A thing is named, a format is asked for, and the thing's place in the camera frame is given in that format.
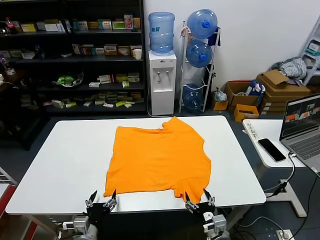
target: black phone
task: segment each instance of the black phone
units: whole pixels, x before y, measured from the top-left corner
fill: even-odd
[[[263,138],[258,140],[258,143],[267,153],[275,160],[276,162],[280,162],[286,159],[286,157],[276,148],[276,146],[267,138]]]

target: laptop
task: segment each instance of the laptop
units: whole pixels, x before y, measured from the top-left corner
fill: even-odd
[[[320,177],[320,94],[286,103],[279,140]]]

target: white water dispenser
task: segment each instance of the white water dispenser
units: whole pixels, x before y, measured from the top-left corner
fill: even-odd
[[[172,115],[175,105],[177,58],[173,50],[165,54],[149,51],[152,115]]]

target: blue water bottle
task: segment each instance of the blue water bottle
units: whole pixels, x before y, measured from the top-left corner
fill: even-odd
[[[192,113],[201,112],[204,106],[204,98],[198,86],[193,83],[183,86],[182,99],[186,109]]]
[[[186,47],[186,59],[196,68],[203,68],[208,65],[212,58],[211,47],[200,40],[193,40]]]
[[[149,15],[150,49],[159,54],[166,54],[174,49],[174,21],[171,12],[159,11]]]
[[[186,25],[193,36],[198,39],[207,39],[218,29],[218,19],[213,11],[201,9],[189,16]]]

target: laptop screen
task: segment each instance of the laptop screen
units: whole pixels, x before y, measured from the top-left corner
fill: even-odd
[[[320,125],[320,94],[286,103],[280,140]]]

